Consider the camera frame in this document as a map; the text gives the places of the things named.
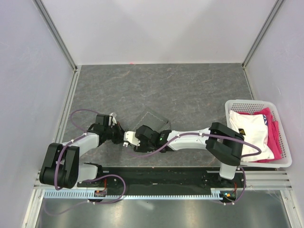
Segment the pink cloth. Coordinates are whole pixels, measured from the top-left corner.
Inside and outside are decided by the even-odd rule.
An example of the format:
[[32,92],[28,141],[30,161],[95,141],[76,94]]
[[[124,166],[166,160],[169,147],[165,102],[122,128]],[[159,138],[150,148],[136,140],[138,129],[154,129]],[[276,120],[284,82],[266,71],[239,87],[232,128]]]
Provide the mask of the pink cloth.
[[263,114],[267,118],[267,123],[268,123],[268,143],[267,146],[269,149],[271,149],[272,153],[274,154],[274,159],[266,159],[266,160],[259,160],[256,161],[258,163],[267,163],[270,161],[275,161],[282,159],[282,150],[280,147],[280,142],[279,142],[279,123],[278,121],[273,121],[273,116],[271,115],[270,109],[269,108],[264,108],[260,112],[255,112],[254,115],[258,114]]

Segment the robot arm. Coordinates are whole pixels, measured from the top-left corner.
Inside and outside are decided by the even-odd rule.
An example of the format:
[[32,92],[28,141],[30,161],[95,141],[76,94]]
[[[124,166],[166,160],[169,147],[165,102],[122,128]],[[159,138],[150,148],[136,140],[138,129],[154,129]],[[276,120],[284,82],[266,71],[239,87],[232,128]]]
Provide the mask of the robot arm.
[[51,143],[47,148],[40,171],[40,182],[55,185],[55,170],[58,158],[67,144],[69,146],[64,151],[59,165],[58,186],[70,189],[79,181],[95,179],[97,170],[101,166],[96,164],[79,165],[79,157],[100,146],[106,140],[112,140],[114,144],[124,142],[124,130],[116,121],[115,116],[115,114],[98,114],[95,123],[82,136],[64,143]]
[[243,145],[227,139],[219,142],[218,138],[222,138],[222,136],[244,140],[241,134],[220,123],[213,123],[210,128],[199,131],[178,132],[166,130],[160,133],[143,125],[136,132],[125,133],[124,146],[134,145],[135,152],[155,151],[164,145],[166,146],[160,152],[206,149],[221,162],[220,176],[231,180],[234,178],[237,166],[240,165]]
[[136,152],[206,149],[220,160],[220,176],[230,180],[234,178],[236,167],[240,165],[243,144],[225,139],[219,142],[217,138],[226,136],[244,140],[244,137],[220,123],[213,123],[210,128],[190,132],[165,130],[158,133],[145,125],[139,127],[136,132],[124,132],[115,116],[98,114],[95,123],[82,136],[65,143],[50,144],[40,171],[40,182],[55,185],[58,162],[60,165],[57,184],[60,187],[72,188],[79,181],[95,179],[101,166],[79,165],[79,157],[106,140],[111,140],[114,144],[124,143],[124,146],[132,145]]

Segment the purple cable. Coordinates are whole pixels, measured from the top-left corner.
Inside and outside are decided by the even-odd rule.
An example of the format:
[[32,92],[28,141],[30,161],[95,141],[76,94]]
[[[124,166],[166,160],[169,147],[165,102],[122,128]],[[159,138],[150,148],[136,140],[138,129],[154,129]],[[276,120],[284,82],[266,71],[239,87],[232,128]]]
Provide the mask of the purple cable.
[[231,140],[231,141],[235,141],[235,142],[239,142],[241,144],[244,144],[246,146],[250,146],[252,147],[253,149],[256,149],[257,152],[256,153],[251,153],[251,154],[245,154],[245,155],[242,155],[241,158],[244,158],[244,157],[251,157],[251,156],[255,156],[255,155],[259,155],[262,153],[261,149],[258,148],[257,146],[253,145],[253,144],[250,144],[248,142],[245,142],[243,140],[240,140],[240,139],[235,139],[235,138],[231,138],[231,137],[228,137],[228,136],[223,136],[223,135],[215,135],[215,134],[204,134],[203,133],[203,136],[208,136],[208,137],[212,137],[212,138],[218,138],[218,139],[227,139],[227,140]]
[[83,132],[86,132],[87,129],[84,129],[84,128],[82,128],[81,126],[77,125],[77,124],[73,121],[73,119],[72,119],[73,115],[74,115],[75,113],[80,112],[80,111],[88,111],[88,112],[92,112],[92,113],[96,113],[96,114],[100,114],[100,113],[97,112],[97,111],[91,110],[91,109],[78,109],[78,110],[75,110],[74,112],[72,112],[72,113],[70,114],[71,123],[72,123],[76,128],[78,128],[79,130],[81,130],[81,131],[83,131]]
[[[242,170],[242,172],[243,172],[243,177],[244,177],[244,187],[243,187],[243,190],[242,190],[242,192],[241,192],[241,195],[233,202],[233,203],[236,203],[236,202],[238,202],[241,198],[242,198],[242,196],[244,195],[244,192],[245,192],[245,188],[246,188],[246,175],[245,175],[245,170],[244,170],[244,168],[243,167],[240,167],[240,169]],[[218,201],[212,201],[212,202],[214,202],[214,203],[219,203],[219,204],[224,204],[224,203],[222,203],[222,202],[218,202]]]
[[73,144],[74,142],[77,142],[78,140],[81,140],[81,139],[83,139],[83,138],[85,138],[85,137],[86,137],[86,135],[83,134],[83,135],[81,135],[81,136],[75,138],[75,139],[73,140],[73,142],[72,142],[72,140],[69,141],[69,142],[62,148],[62,150],[61,150],[61,152],[60,152],[60,154],[59,154],[58,160],[57,160],[56,168],[55,168],[54,186],[55,186],[55,189],[56,189],[56,190],[61,190],[61,189],[62,189],[61,187],[58,187],[58,172],[59,172],[59,166],[60,166],[60,162],[61,162],[61,160],[62,160],[62,157],[63,157],[64,152],[66,151],[66,149],[67,149],[67,147],[68,147],[69,145],[71,145],[71,144]]
[[118,176],[116,174],[108,174],[108,175],[105,175],[105,176],[102,176],[102,177],[98,177],[96,179],[93,179],[93,180],[84,180],[83,182],[94,182],[94,181],[98,181],[98,180],[101,180],[103,178],[107,178],[107,177],[117,177],[119,178],[122,182],[123,182],[123,192],[122,194],[120,195],[120,197],[118,197],[117,199],[114,199],[112,201],[109,201],[109,202],[95,202],[95,204],[110,204],[110,203],[115,203],[117,201],[119,201],[125,194],[125,191],[126,191],[126,184],[125,184],[125,181],[124,179],[121,177],[121,176]]
[[[126,191],[125,181],[124,181],[124,179],[121,176],[118,176],[116,174],[108,174],[108,175],[105,175],[105,176],[102,176],[102,177],[98,177],[98,178],[93,179],[93,180],[84,180],[84,182],[94,182],[94,181],[98,181],[98,180],[101,180],[101,179],[104,179],[104,178],[107,178],[107,177],[117,177],[117,178],[119,178],[123,182],[123,192],[122,192],[122,194],[117,199],[114,199],[114,200],[109,201],[109,202],[95,202],[95,204],[111,204],[111,203],[115,203],[115,202],[119,201],[124,196],[124,194],[125,194],[125,191]],[[72,210],[72,209],[78,207],[79,205],[85,204],[87,202],[88,202],[87,200],[79,202],[79,203],[71,206],[70,208],[68,208],[68,209],[66,209],[66,210],[64,210],[62,212],[59,212],[59,213],[51,213],[51,212],[47,211],[47,209],[45,207],[45,202],[42,204],[42,208],[43,208],[44,212],[47,215],[49,215],[49,216],[58,216],[58,215],[62,215],[64,213],[68,212],[69,210]]]
[[[145,157],[150,157],[158,152],[160,152],[163,148],[165,148],[167,145],[169,145],[171,142],[173,142],[174,140],[180,138],[180,137],[183,137],[183,136],[186,136],[186,135],[200,135],[199,133],[192,133],[192,132],[189,132],[189,133],[182,133],[180,134],[179,136],[175,136],[173,137],[172,139],[170,139],[169,141],[167,141],[161,148],[153,151],[152,153],[149,153],[149,154],[146,154],[146,155],[137,155],[137,154],[134,154],[134,153],[129,153],[131,154],[133,157],[136,157],[136,158],[145,158]],[[248,142],[245,142],[243,140],[240,140],[240,139],[235,139],[235,138],[231,138],[231,137],[227,137],[227,136],[223,136],[223,135],[215,135],[215,134],[205,134],[203,133],[201,136],[208,136],[208,137],[212,137],[212,138],[218,138],[218,139],[226,139],[226,140],[231,140],[231,141],[235,141],[235,142],[239,142],[241,144],[244,144],[244,145],[247,145],[247,146],[250,146],[256,150],[258,150],[257,153],[252,153],[252,154],[246,154],[246,155],[243,155],[241,156],[241,158],[243,157],[249,157],[249,156],[255,156],[255,155],[259,155],[262,151],[260,148],[258,148],[257,146],[255,145],[252,145]]]

